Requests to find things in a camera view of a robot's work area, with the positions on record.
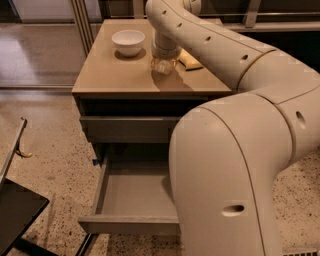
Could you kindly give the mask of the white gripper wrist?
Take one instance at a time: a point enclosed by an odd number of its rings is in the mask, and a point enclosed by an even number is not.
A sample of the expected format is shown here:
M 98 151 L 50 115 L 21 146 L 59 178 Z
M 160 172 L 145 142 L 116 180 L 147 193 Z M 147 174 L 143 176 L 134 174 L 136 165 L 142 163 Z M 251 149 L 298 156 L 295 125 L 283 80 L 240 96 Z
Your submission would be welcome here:
M 177 59 L 182 48 L 173 40 L 163 35 L 159 31 L 153 32 L 151 42 L 151 52 L 158 59 Z

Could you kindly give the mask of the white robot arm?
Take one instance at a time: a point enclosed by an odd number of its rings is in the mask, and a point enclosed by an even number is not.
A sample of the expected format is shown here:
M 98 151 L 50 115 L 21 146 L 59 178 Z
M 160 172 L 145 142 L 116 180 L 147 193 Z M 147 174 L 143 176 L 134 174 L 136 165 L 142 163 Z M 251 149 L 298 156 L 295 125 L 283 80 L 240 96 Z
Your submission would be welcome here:
M 276 176 L 320 142 L 319 74 L 285 52 L 202 20 L 181 0 L 148 0 L 155 31 L 232 95 L 177 123 L 169 149 L 185 256 L 283 256 Z

